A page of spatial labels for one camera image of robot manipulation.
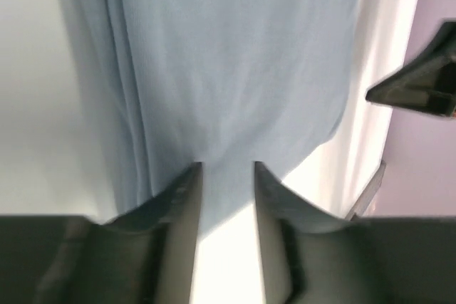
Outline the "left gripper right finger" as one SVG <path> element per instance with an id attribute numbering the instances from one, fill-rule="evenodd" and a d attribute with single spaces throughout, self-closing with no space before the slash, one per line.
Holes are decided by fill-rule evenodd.
<path id="1" fill-rule="evenodd" d="M 254 195 L 268 303 L 453 303 L 455 219 L 321 210 L 262 162 Z"/>

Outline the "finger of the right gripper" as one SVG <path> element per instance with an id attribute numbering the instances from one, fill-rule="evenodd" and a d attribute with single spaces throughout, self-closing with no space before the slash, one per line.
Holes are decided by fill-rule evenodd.
<path id="1" fill-rule="evenodd" d="M 425 49 L 371 87 L 366 100 L 438 117 L 455 116 L 455 21 L 444 21 Z"/>

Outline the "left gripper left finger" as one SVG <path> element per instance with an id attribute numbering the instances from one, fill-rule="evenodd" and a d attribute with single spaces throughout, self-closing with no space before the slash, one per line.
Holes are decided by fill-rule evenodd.
<path id="1" fill-rule="evenodd" d="M 1 217 L 3 303 L 188 303 L 202 164 L 108 224 L 75 215 Z"/>

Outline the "grey t shirt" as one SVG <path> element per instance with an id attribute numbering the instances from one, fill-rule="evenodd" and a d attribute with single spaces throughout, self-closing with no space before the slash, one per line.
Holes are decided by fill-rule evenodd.
<path id="1" fill-rule="evenodd" d="M 86 80 L 123 213 L 204 165 L 204 233 L 330 140 L 349 94 L 358 0 L 76 0 Z"/>

